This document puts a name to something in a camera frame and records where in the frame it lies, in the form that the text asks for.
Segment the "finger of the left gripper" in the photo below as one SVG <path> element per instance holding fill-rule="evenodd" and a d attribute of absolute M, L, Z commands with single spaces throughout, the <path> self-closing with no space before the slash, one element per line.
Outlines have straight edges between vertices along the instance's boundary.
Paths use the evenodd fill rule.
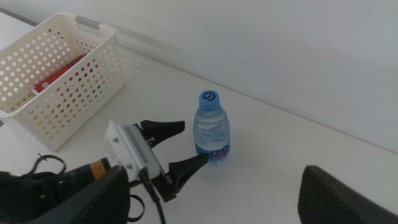
<path fill-rule="evenodd" d="M 156 146 L 164 140 L 174 137 L 185 130 L 184 121 L 157 122 L 141 121 L 140 132 L 149 146 Z"/>
<path fill-rule="evenodd" d="M 208 154 L 199 154 L 190 159 L 169 164 L 169 176 L 172 179 L 172 188 L 175 192 L 181 191 L 187 181 L 208 163 Z"/>

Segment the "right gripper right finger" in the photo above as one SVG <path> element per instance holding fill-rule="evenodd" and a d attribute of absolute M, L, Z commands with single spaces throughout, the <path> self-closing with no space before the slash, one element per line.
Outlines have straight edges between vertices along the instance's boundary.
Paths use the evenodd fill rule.
<path fill-rule="evenodd" d="M 397 215 L 318 166 L 306 166 L 298 196 L 302 223 L 397 223 Z"/>

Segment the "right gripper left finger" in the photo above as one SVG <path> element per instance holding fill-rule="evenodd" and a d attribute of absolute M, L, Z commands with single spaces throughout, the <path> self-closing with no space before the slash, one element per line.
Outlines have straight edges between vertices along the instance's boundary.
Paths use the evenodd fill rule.
<path fill-rule="evenodd" d="M 30 221 L 31 224 L 127 223 L 128 176 L 115 166 L 83 190 Z"/>

